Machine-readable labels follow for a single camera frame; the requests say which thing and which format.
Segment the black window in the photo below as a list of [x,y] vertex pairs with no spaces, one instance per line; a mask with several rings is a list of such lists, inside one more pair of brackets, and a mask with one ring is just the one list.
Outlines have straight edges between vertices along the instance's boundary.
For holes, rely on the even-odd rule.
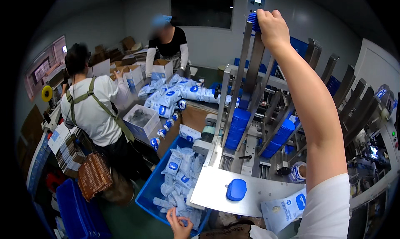
[[171,0],[171,23],[177,26],[231,28],[234,0]]

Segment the hand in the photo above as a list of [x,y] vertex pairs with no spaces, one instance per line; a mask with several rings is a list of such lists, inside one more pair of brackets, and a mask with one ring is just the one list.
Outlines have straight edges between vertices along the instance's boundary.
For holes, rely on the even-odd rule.
[[[190,236],[190,231],[193,228],[193,223],[187,217],[176,217],[175,207],[168,210],[167,220],[170,223],[172,231],[174,233],[174,239],[187,239]],[[187,221],[187,227],[183,225],[182,220]]]
[[258,9],[257,19],[261,29],[261,40],[271,53],[277,48],[290,46],[289,28],[278,10],[270,13]]
[[115,79],[121,79],[121,78],[123,78],[123,74],[120,72],[120,73],[117,73],[117,71],[114,71],[114,76],[115,76]]

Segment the dark hair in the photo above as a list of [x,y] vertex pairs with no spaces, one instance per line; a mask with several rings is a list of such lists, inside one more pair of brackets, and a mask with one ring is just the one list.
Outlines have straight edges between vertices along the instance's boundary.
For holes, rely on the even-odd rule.
[[75,43],[68,49],[65,66],[70,76],[83,72],[90,57],[88,47],[84,43]]

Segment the white shirt sleeve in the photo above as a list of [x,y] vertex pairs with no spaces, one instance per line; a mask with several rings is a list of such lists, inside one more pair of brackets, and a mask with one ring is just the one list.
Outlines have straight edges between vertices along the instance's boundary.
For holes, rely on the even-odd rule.
[[182,60],[180,61],[180,66],[186,68],[186,65],[188,64],[189,60],[189,49],[187,44],[181,44],[179,46],[180,53],[181,53],[181,58]]
[[151,77],[153,71],[154,56],[156,55],[156,48],[147,49],[146,55],[146,77]]
[[347,238],[349,207],[348,174],[323,181],[307,193],[306,208],[295,238]]
[[107,81],[108,96],[110,101],[116,105],[122,105],[128,100],[129,88],[125,84],[124,79],[117,79],[117,85],[108,76]]

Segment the person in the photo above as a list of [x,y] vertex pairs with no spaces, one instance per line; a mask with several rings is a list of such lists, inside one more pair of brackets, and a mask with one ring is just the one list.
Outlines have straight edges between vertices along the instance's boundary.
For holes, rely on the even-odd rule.
[[185,71],[185,75],[190,75],[188,65],[189,50],[185,32],[171,25],[172,16],[156,15],[153,18],[153,28],[155,30],[152,40],[149,41],[149,48],[146,56],[146,78],[151,77],[153,72],[154,56],[156,47],[160,52],[160,59],[171,60],[173,71],[178,69]]
[[[290,45],[289,29],[281,13],[258,9],[257,18],[262,42],[282,69],[307,139],[307,201],[295,238],[347,238],[350,184],[333,99],[318,75]],[[181,221],[187,219],[176,217],[174,212],[170,210],[167,219],[175,239],[187,238],[192,223],[184,227]],[[223,238],[220,235],[239,230],[208,231],[196,237]],[[255,225],[245,232],[253,239],[277,239],[273,232]]]
[[129,89],[123,83],[122,73],[114,71],[117,84],[108,75],[87,77],[89,57],[90,52],[82,43],[75,43],[65,57],[66,69],[72,79],[72,85],[61,99],[65,126],[82,129],[109,165],[127,179],[135,181],[140,177],[147,180],[152,172],[134,149],[133,135],[113,105],[124,104],[128,99]]

